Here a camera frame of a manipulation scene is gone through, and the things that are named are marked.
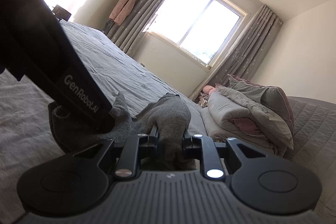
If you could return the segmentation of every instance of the pink fabric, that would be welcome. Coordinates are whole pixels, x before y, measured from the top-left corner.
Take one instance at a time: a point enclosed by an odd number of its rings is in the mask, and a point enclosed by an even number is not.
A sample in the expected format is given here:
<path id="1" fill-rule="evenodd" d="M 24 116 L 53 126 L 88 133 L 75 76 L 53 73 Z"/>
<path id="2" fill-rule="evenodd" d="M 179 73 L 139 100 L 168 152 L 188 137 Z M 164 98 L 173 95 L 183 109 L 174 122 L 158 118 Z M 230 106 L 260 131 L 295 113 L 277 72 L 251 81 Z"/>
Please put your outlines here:
<path id="1" fill-rule="evenodd" d="M 264 136 L 260 130 L 257 128 L 255 123 L 249 118 L 239 118 L 239 119 L 232 119 L 232 122 L 238 127 L 242 132 L 252 135 L 252 136 Z"/>
<path id="2" fill-rule="evenodd" d="M 204 86 L 204 88 L 202 89 L 202 91 L 204 92 L 204 93 L 206 93 L 206 94 L 211 94 L 213 91 L 215 91 L 216 90 L 216 88 L 214 88 L 213 86 L 211 86 L 211 85 L 206 85 L 206 86 Z"/>
<path id="3" fill-rule="evenodd" d="M 136 0 L 129 0 L 125 6 L 122 8 L 122 10 L 120 11 L 119 15 L 117 15 L 117 17 L 115 18 L 114 22 L 120 26 L 125 18 L 131 13 L 133 7 L 134 7 L 134 4 L 135 4 L 135 1 Z"/>
<path id="4" fill-rule="evenodd" d="M 123 9 L 123 7 L 125 6 L 125 4 L 128 1 L 129 0 L 119 0 L 118 3 L 116 4 L 116 6 L 113 8 L 111 14 L 110 14 L 110 19 L 115 20 L 115 18 L 119 15 L 119 13 L 121 12 L 121 10 Z"/>

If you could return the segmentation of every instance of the pink pillowcase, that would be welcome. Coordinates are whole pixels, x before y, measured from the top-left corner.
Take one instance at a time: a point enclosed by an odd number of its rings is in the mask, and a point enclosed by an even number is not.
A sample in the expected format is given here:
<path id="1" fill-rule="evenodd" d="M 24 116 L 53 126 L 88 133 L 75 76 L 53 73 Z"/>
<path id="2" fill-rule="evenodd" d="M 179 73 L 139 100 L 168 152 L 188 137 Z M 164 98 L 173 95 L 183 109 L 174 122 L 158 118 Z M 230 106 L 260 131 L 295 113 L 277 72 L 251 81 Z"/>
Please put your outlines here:
<path id="1" fill-rule="evenodd" d="M 242 132 L 246 133 L 247 135 L 256 137 L 264 136 L 264 134 L 262 134 L 257 128 L 255 123 L 249 118 L 232 119 L 231 121 L 234 122 L 236 127 L 238 127 Z"/>

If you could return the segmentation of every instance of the mattress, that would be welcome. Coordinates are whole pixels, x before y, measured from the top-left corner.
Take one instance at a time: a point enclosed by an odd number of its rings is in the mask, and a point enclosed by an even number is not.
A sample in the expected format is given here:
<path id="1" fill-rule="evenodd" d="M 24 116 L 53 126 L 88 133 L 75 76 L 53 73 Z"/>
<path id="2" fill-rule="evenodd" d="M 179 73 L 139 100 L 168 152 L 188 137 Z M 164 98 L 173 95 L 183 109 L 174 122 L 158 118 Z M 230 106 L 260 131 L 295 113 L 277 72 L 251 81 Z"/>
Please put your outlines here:
<path id="1" fill-rule="evenodd" d="M 190 134 L 206 135 L 201 107 L 124 54 L 103 33 L 60 22 L 80 59 L 111 103 L 122 91 L 132 116 L 167 92 L 179 94 L 192 114 Z M 51 136 L 48 103 L 52 99 L 27 77 L 20 82 L 0 75 L 0 222 L 24 213 L 16 183 L 27 169 L 63 154 Z"/>
<path id="2" fill-rule="evenodd" d="M 284 158 L 312 170 L 322 182 L 315 213 L 336 223 L 336 105 L 314 99 L 288 97 L 294 115 L 294 150 Z"/>

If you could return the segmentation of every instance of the gray blanket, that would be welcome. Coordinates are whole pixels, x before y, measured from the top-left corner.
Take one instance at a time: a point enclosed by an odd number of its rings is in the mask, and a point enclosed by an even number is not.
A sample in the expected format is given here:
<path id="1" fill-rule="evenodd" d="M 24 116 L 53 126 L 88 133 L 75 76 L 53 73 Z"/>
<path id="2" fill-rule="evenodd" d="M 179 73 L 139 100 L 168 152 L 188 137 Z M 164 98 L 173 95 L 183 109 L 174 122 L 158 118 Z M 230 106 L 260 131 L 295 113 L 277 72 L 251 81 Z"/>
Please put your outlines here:
<path id="1" fill-rule="evenodd" d="M 214 133 L 211 133 L 211 137 L 216 141 L 221 138 L 225 140 L 228 137 L 227 132 L 231 132 L 240 139 L 254 142 L 261 149 L 273 150 L 279 156 L 283 156 L 286 146 L 293 148 L 292 134 L 285 121 L 272 110 L 246 97 L 242 92 L 220 86 L 218 91 L 211 93 L 208 109 L 216 123 L 224 130 L 223 132 L 218 132 L 218 129 L 212 130 Z M 201 114 L 205 120 L 206 113 L 202 111 Z M 240 118 L 253 121 L 263 135 L 251 136 L 243 133 L 233 123 L 234 119 Z M 210 135 L 207 127 L 213 123 L 211 121 L 204 121 L 204 123 Z"/>
<path id="2" fill-rule="evenodd" d="M 318 175 L 322 194 L 315 213 L 325 223 L 336 223 L 336 105 L 288 97 L 294 114 L 294 150 L 284 158 Z"/>

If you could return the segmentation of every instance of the ribbed gray plate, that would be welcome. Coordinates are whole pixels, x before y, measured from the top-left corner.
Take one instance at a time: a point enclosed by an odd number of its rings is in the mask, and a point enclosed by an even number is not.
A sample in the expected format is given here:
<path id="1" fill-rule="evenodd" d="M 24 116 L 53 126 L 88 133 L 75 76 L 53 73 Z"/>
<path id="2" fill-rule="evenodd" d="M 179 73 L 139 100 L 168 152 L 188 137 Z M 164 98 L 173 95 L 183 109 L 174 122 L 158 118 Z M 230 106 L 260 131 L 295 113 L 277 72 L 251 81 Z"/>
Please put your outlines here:
<path id="1" fill-rule="evenodd" d="M 199 171 L 142 172 L 136 180 L 115 185 L 94 209 L 68 218 L 27 213 L 19 224 L 314 224 L 308 211 L 295 216 L 270 216 L 238 201 L 222 182 L 204 179 Z"/>

